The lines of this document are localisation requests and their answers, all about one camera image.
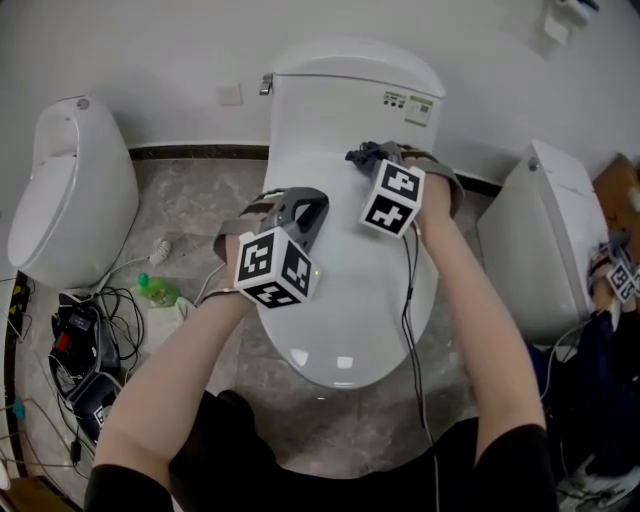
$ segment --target wall outlet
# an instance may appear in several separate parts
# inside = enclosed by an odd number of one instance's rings
[[[218,105],[242,105],[240,83],[216,85]]]

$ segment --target dark cloth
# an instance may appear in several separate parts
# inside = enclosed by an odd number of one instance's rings
[[[615,333],[609,312],[594,314],[577,354],[566,364],[554,362],[545,403],[570,473],[591,454],[592,470],[602,476],[624,475],[640,464],[639,336],[636,311],[620,316]]]
[[[434,448],[404,466],[333,480],[278,466],[251,419],[205,393],[189,439],[170,465],[171,490],[184,512],[255,502],[295,506],[310,499],[314,506],[378,504],[396,491],[414,491],[415,497],[409,499],[435,510],[437,455],[442,512],[483,509],[484,505],[492,511],[557,510],[546,433],[541,427],[525,425],[502,435],[474,469],[477,431],[477,419],[457,423]],[[172,510],[172,505],[169,493],[151,478],[103,465],[91,472],[85,510],[163,512]]]

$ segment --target green bottle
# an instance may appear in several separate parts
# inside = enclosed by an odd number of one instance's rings
[[[144,272],[138,276],[138,295],[146,297],[157,307],[167,308],[173,306],[180,292],[164,279],[159,277],[149,277]]]

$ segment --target toilet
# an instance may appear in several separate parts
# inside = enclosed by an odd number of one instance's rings
[[[608,231],[578,160],[534,140],[478,236],[485,271],[525,341],[554,344],[589,317],[589,262]]]
[[[314,187],[329,197],[329,213],[310,253],[322,270],[313,299],[260,307],[260,318],[276,349],[303,377],[328,388],[361,388],[408,355],[401,329],[408,268],[401,240],[358,222],[371,182],[345,155],[364,141],[394,140],[432,151],[445,91],[416,55],[360,38],[301,43],[272,71],[260,89],[273,94],[263,189]],[[416,339],[425,330],[437,281],[420,246],[411,310]]]
[[[57,290],[94,284],[116,260],[137,209],[133,164],[109,110],[88,96],[58,101],[36,125],[9,261]]]

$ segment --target marble floor tile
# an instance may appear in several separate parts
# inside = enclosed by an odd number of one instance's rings
[[[137,275],[144,271],[163,277],[194,301],[205,277],[220,264],[212,249],[220,223],[238,214],[260,193],[266,162],[148,160],[135,162],[135,169],[141,202],[116,266],[148,256],[162,239],[171,241],[173,248],[158,267],[149,262],[133,264],[118,272],[109,284],[132,289]],[[479,261],[482,258],[475,222],[490,202],[484,196],[468,193],[455,218]],[[223,273],[215,276],[208,289],[215,288],[222,277]],[[144,298],[134,300],[146,321],[149,303]],[[71,433],[62,422],[50,383],[41,370],[48,372],[47,355],[53,342],[50,317],[57,303],[53,290],[39,287],[34,294],[28,309],[34,322],[16,356],[16,388],[20,396],[37,400],[70,442]],[[131,306],[123,304],[119,316],[132,325],[135,337]],[[126,342],[120,342],[122,350],[128,351]],[[160,343],[145,339],[138,364]],[[473,396],[441,289],[417,351],[427,418],[437,438],[457,420],[474,413]],[[279,463],[295,471],[333,478],[357,477],[405,463],[429,446],[419,423],[409,360],[362,390],[321,388],[302,378],[280,357],[255,311],[240,323],[225,345],[207,386],[212,393],[228,388],[247,398],[254,408],[260,435]],[[28,411],[23,428],[41,459],[65,463],[66,449],[45,422],[37,411]],[[85,474],[88,463],[87,457],[81,466]],[[86,481],[67,468],[51,475],[72,499],[82,503]]]

